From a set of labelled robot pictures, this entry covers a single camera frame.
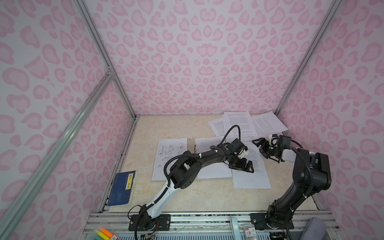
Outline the white paper sheet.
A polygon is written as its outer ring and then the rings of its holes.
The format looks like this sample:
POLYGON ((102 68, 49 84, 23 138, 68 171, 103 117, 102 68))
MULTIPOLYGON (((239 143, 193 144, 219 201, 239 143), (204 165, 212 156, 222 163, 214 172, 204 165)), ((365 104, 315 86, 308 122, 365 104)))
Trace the white paper sheet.
POLYGON ((271 184, 264 163, 264 158, 252 142, 245 142, 249 153, 246 155, 248 161, 252 161, 254 173, 232 170, 235 189, 270 189, 271 184))

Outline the translucent beige file folder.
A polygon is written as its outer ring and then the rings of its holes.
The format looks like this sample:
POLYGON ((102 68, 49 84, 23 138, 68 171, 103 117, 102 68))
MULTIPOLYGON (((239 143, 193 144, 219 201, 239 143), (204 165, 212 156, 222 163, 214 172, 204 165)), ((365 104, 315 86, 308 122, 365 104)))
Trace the translucent beige file folder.
MULTIPOLYGON (((193 143, 192 147, 193 147, 192 153, 194 154, 195 153, 195 142, 193 143)), ((192 175, 192 180, 198 179, 198 173, 192 175)))

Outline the technical drawing paper sheet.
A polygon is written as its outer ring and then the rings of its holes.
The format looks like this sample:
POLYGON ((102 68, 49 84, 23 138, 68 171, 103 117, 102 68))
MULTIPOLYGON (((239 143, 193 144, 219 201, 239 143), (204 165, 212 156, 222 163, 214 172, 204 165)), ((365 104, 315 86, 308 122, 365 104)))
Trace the technical drawing paper sheet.
POLYGON ((164 166, 171 158, 188 150, 188 138, 162 139, 158 141, 152 182, 165 181, 164 166))

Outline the central printed text sheet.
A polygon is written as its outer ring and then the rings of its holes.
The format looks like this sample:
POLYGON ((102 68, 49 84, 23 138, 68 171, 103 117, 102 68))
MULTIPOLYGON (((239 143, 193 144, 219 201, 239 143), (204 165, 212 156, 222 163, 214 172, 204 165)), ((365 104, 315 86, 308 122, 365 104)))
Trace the central printed text sheet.
POLYGON ((240 127, 240 140, 242 142, 248 142, 257 139, 257 132, 249 112, 225 112, 224 120, 228 129, 234 125, 240 127))

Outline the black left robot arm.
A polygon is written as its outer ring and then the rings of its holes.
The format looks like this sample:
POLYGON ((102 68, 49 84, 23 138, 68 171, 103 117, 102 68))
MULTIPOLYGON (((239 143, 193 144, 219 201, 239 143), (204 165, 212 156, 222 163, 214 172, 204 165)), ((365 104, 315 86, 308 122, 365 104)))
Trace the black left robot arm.
POLYGON ((164 166, 165 185, 151 202, 142 205, 139 213, 131 217, 129 230, 150 231, 155 227, 161 228, 164 208, 176 193, 189 187, 205 167, 227 161, 231 170, 253 174, 253 163, 245 158, 247 154, 248 147, 235 139, 231 144, 211 146, 209 151, 203 153, 186 151, 171 158, 164 166))

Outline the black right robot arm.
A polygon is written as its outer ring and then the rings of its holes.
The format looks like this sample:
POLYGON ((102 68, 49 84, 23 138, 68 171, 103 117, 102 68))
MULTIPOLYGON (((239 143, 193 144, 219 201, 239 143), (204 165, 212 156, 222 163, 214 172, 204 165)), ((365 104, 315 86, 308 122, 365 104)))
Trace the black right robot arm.
POLYGON ((331 186, 329 157, 305 150, 300 143, 283 135, 270 141, 260 138, 252 143, 259 148, 263 157, 278 163, 284 161, 284 152, 294 152, 293 183, 289 189, 269 205, 265 214, 250 214, 256 230, 291 230, 294 228, 292 218, 297 208, 310 196, 331 186))

